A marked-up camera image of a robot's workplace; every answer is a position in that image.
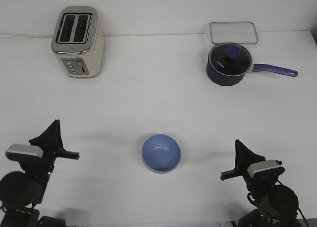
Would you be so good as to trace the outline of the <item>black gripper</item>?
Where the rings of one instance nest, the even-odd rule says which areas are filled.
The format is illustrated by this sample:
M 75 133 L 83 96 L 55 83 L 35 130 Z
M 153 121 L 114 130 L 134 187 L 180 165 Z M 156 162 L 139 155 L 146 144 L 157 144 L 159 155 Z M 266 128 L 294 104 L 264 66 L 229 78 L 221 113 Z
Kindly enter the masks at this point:
M 222 181 L 235 177 L 242 176 L 248 191 L 251 195 L 264 195 L 278 181 L 278 177 L 284 173 L 284 167 L 277 168 L 275 170 L 268 170 L 256 174 L 254 178 L 251 178 L 247 172 L 247 163 L 253 164 L 265 161 L 265 157 L 255 154 L 249 148 L 247 148 L 240 140 L 235 140 L 235 166 L 233 170 L 224 171 L 221 173 L 220 179 Z
M 34 146 L 39 146 L 43 151 L 39 164 L 40 175 L 51 174 L 57 158 L 73 160 L 80 158 L 78 152 L 71 152 L 64 149 L 59 119 L 56 119 L 41 135 L 30 139 L 29 143 Z

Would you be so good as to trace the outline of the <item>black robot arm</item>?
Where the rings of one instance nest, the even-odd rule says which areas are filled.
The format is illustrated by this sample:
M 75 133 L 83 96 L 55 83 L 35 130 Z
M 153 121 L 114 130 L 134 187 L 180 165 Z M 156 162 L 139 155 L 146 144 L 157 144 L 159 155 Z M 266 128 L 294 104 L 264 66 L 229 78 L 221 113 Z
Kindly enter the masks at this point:
M 2 227 L 64 227 L 66 221 L 40 216 L 35 207 L 41 204 L 56 158 L 77 160 L 78 152 L 64 149 L 60 121 L 53 123 L 28 145 L 12 144 L 6 157 L 18 162 L 21 171 L 12 171 L 0 180 L 0 208 L 4 212 Z
M 282 161 L 267 160 L 240 140 L 235 140 L 234 168 L 222 172 L 220 179 L 243 177 L 248 190 L 247 199 L 255 206 L 238 220 L 237 227 L 301 227 L 298 214 L 309 226 L 295 192 L 278 180 L 284 172 Z

